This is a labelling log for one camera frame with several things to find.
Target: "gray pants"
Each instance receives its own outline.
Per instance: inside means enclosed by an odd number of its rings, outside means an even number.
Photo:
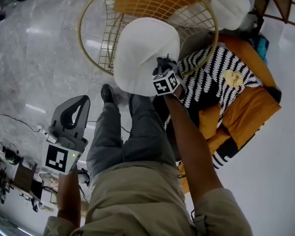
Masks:
[[[129,139],[121,140],[120,112],[114,103],[105,103],[87,156],[92,180],[101,171],[122,162],[156,161],[176,167],[175,156],[163,123],[148,97],[130,95],[132,128]]]

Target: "shirt sleeve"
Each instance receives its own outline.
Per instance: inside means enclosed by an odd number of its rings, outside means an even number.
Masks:
[[[230,190],[218,188],[205,193],[195,205],[198,235],[251,236],[250,225]]]
[[[45,230],[44,230],[44,236],[69,236],[74,230],[76,229],[76,226],[73,225],[70,221],[50,216],[48,218]]]

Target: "marble floor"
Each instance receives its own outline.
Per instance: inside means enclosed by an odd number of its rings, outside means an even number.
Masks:
[[[48,127],[55,107],[86,94],[91,99],[89,120],[97,120],[103,102],[102,84],[114,84],[84,57],[77,40],[77,22],[88,0],[27,0],[10,4],[0,23],[0,114],[22,120],[37,130]],[[103,0],[95,0],[85,16],[82,40],[97,60],[106,23]],[[130,130],[126,104],[120,106],[122,126]],[[95,123],[86,136],[92,140]],[[122,130],[123,139],[128,134]],[[29,162],[41,164],[42,134],[0,116],[0,142],[13,143]]]

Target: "wire mesh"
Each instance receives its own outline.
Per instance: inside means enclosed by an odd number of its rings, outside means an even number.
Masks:
[[[86,57],[99,69],[113,75],[114,59],[119,36],[124,27],[131,21],[141,17],[152,17],[173,26],[180,37],[180,47],[187,38],[207,29],[215,32],[215,40],[211,52],[192,71],[204,64],[214,52],[217,43],[218,27],[215,16],[205,0],[104,0],[107,21],[101,44],[98,62],[86,52],[81,41],[81,24],[83,16],[94,0],[90,0],[82,11],[78,36],[81,48]]]

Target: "beige shirt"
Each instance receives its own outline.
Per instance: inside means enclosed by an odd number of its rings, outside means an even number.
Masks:
[[[175,168],[157,162],[113,166],[96,176],[85,225],[75,229],[49,217],[44,235],[252,235],[232,193],[207,192],[195,205],[192,222]]]

